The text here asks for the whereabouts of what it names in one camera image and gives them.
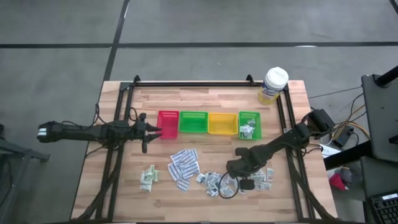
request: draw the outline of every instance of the plastic basket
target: plastic basket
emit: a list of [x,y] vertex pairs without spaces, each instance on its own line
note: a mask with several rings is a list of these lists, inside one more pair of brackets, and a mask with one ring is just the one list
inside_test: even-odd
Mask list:
[[232,113],[209,113],[210,134],[237,134],[238,115]]
[[183,133],[206,133],[207,119],[207,112],[181,111],[179,130]]
[[256,121],[256,124],[254,125],[255,129],[254,129],[252,138],[251,139],[244,138],[241,135],[240,129],[239,129],[239,138],[247,139],[247,140],[260,140],[260,139],[262,139],[262,136],[261,136],[261,117],[260,117],[259,112],[240,111],[239,112],[239,127],[244,126],[251,119],[254,119]]
[[178,111],[159,111],[157,116],[157,127],[163,130],[157,131],[161,133],[161,139],[175,139],[178,135]]

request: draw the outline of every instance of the concrete floor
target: concrete floor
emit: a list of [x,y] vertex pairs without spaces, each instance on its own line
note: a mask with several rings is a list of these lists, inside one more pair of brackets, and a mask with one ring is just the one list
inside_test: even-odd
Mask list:
[[[110,43],[122,4],[0,0],[0,44]],[[121,42],[398,41],[397,22],[390,3],[380,0],[131,0]],[[40,144],[37,125],[92,122],[109,52],[0,49],[0,123],[7,139],[52,155],[47,164],[31,162],[13,223],[68,220],[86,143]],[[361,90],[318,95],[360,86],[361,75],[384,73],[397,58],[398,47],[119,49],[110,79],[261,79],[280,66],[290,79],[305,80],[313,107],[340,122]],[[367,126],[365,117],[358,123]],[[334,195],[341,218],[363,221],[353,215],[361,204]]]

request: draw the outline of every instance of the wooden table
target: wooden table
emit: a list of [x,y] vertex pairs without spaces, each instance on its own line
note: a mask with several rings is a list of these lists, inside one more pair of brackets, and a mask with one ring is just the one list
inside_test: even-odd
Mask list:
[[[99,99],[100,115],[112,121],[120,82],[105,82]],[[303,81],[289,81],[290,95],[296,122],[310,111]],[[226,161],[236,159],[236,147],[265,144],[282,134],[276,103],[262,105],[256,98],[258,87],[143,87],[134,88],[132,106],[138,113],[147,113],[147,121],[156,125],[159,110],[208,111],[238,113],[261,112],[262,140],[239,140],[238,136],[179,133],[176,140],[156,139],[148,145],[148,153],[141,152],[141,142],[125,145],[114,222],[276,222],[296,221],[292,188],[284,150],[274,154],[266,167],[274,169],[272,188],[248,191],[225,200],[209,197],[206,187],[191,178],[187,192],[177,189],[167,164],[170,155],[184,148],[195,147],[202,173],[211,170],[225,173]],[[289,116],[285,108],[285,117]],[[88,151],[100,146],[90,143]],[[84,163],[72,218],[79,216],[100,189],[106,150],[90,155]],[[336,217],[325,166],[320,151],[305,156],[310,188],[321,204]],[[160,180],[154,182],[152,192],[139,189],[142,170],[151,164],[159,170]],[[107,211],[108,198],[104,204]],[[306,213],[304,199],[303,210]]]

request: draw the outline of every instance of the white container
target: white container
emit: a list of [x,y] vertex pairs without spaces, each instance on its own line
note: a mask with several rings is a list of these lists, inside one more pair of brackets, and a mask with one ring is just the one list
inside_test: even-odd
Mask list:
[[279,96],[289,80],[287,72],[279,67],[270,69],[264,77],[261,90],[257,94],[257,99],[263,104],[269,104]]

